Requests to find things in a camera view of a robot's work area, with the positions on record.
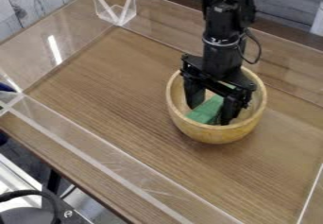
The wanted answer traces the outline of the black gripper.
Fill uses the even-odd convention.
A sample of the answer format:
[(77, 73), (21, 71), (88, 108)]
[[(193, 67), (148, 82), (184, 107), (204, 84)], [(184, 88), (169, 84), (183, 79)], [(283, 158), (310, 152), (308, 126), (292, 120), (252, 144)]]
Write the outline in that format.
[(235, 92), (223, 100), (219, 122), (227, 126), (241, 109), (248, 108), (252, 93), (256, 90), (254, 81), (243, 72), (243, 52), (245, 39), (232, 42), (209, 42), (203, 39), (201, 56), (184, 54), (180, 76), (184, 79), (187, 105), (191, 109), (204, 101), (205, 89), (216, 91), (220, 84), (236, 87)]

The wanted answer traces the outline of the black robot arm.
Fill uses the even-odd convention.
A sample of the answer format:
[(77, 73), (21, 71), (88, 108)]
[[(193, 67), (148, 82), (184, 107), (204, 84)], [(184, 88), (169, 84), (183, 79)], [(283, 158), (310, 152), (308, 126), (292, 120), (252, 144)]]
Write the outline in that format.
[(243, 73), (248, 26), (255, 20), (254, 0), (201, 0), (203, 54), (181, 56), (180, 76), (185, 101), (196, 108), (208, 91), (220, 95), (223, 103), (219, 123), (228, 125), (248, 107), (256, 83)]

